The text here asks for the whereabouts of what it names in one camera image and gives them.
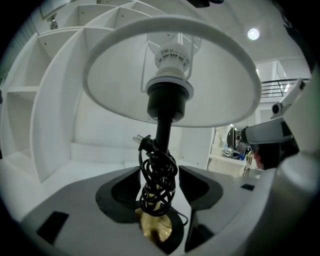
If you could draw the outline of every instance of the railing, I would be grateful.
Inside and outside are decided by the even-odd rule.
[[[261,98],[283,97],[294,87],[297,82],[295,79],[281,79],[262,82]],[[308,78],[302,79],[305,83],[309,81]]]

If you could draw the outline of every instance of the black rubber pad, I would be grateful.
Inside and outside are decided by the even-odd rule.
[[[245,189],[245,190],[254,190],[255,186],[254,185],[250,185],[250,184],[244,184],[241,186],[241,188]]]
[[[68,217],[67,213],[54,211],[36,233],[53,245]]]

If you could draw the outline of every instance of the white lamp shade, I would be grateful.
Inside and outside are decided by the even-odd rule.
[[[93,49],[87,62],[84,72],[87,94],[116,114],[155,123],[147,113],[149,97],[142,91],[158,71],[148,33],[152,32],[156,38],[155,32],[163,35],[168,29],[178,35],[188,34],[189,39],[189,35],[195,36],[197,45],[188,79],[194,96],[186,103],[184,118],[173,125],[217,127],[249,117],[261,97],[261,82],[250,57],[217,29],[181,17],[139,20],[110,33]],[[181,37],[171,36],[173,40],[180,38],[179,43],[183,42]],[[187,43],[183,45],[191,51],[190,41],[184,42]]]

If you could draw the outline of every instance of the gold lamp base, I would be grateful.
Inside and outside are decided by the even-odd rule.
[[[141,229],[145,237],[157,246],[166,241],[172,232],[172,223],[167,215],[154,217],[145,213],[141,208],[135,212],[140,217]]]

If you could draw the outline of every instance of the ceiling light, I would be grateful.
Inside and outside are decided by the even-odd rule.
[[[257,40],[260,36],[259,30],[256,28],[251,28],[248,31],[248,38],[251,40]]]

